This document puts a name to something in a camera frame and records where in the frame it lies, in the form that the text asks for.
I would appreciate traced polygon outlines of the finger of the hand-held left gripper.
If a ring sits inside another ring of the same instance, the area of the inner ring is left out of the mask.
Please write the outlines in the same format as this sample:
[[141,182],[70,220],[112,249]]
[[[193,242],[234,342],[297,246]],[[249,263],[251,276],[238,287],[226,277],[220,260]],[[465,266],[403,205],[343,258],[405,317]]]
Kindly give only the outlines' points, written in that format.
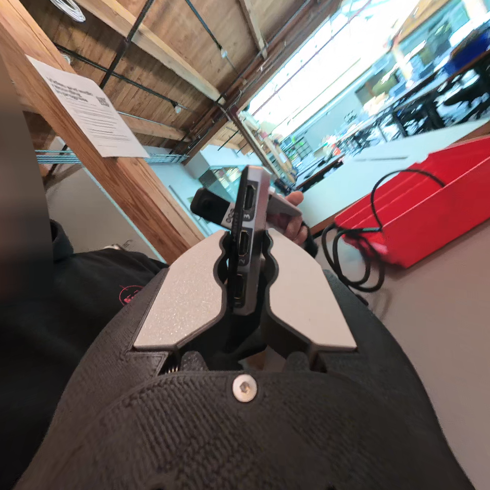
[[278,193],[268,193],[267,215],[301,217],[302,212]]
[[285,213],[268,213],[266,216],[266,229],[270,228],[279,232],[295,232],[295,217]]

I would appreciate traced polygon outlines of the person's left hand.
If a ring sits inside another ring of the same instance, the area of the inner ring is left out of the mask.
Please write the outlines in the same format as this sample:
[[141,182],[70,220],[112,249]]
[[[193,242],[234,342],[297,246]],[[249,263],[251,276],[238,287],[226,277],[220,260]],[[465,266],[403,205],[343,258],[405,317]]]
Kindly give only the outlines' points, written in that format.
[[[294,191],[285,197],[285,200],[297,207],[299,206],[303,200],[304,195],[301,191]],[[285,219],[285,237],[290,239],[292,242],[297,245],[302,245],[308,238],[308,227],[303,224],[303,216],[290,216],[286,215]]]

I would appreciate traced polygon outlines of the white paper notice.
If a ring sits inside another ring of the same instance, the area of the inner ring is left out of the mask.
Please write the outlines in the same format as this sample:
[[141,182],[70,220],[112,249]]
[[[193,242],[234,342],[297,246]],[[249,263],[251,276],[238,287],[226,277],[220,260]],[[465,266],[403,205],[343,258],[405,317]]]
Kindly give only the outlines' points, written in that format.
[[148,158],[147,151],[99,86],[27,56],[101,157]]

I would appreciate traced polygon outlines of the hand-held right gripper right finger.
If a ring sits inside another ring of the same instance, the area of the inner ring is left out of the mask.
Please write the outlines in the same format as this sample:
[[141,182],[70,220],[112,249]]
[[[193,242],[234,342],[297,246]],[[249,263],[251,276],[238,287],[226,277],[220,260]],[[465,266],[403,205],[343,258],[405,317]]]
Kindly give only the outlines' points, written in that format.
[[320,264],[275,229],[264,236],[264,342],[278,354],[355,352],[357,343]]

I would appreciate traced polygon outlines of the wooden pillar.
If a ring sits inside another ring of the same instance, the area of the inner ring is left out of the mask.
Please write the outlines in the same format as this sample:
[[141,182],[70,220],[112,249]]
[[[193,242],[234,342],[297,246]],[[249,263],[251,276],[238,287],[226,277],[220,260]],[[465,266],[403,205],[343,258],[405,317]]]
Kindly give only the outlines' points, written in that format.
[[167,263],[203,234],[143,158],[102,157],[28,56],[75,71],[20,1],[1,1],[1,51],[17,94],[68,144],[85,168]]

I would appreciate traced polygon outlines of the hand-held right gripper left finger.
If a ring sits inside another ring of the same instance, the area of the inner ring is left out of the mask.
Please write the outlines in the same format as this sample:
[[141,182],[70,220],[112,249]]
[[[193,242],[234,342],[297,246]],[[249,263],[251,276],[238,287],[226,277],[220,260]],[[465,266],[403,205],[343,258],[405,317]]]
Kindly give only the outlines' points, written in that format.
[[136,351],[181,350],[223,318],[227,300],[218,266],[226,262],[227,237],[217,231],[168,268],[134,340]]

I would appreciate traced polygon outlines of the person's black hoodie torso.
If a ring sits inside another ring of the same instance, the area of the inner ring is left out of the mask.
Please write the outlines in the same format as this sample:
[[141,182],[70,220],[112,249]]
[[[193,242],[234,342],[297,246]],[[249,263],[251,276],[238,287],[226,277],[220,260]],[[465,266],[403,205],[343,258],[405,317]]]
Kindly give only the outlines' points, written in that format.
[[87,349],[168,265],[119,248],[75,253],[51,220],[52,280],[36,296],[1,300],[1,489],[15,486]]

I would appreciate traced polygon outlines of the row of office desks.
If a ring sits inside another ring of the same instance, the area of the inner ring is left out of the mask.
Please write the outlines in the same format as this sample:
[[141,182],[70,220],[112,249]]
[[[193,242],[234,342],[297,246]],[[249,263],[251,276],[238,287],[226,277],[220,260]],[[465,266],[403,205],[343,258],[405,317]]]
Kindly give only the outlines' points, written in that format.
[[439,10],[317,109],[281,148],[297,184],[337,155],[481,119],[489,113],[489,12]]

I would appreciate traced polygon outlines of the red bin with black divider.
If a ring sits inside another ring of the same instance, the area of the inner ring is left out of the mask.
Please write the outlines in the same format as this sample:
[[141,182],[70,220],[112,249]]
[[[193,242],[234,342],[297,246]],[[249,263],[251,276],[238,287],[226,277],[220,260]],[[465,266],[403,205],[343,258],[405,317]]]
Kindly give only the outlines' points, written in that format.
[[334,220],[383,262],[408,268],[489,219],[489,136],[451,145],[396,172]]

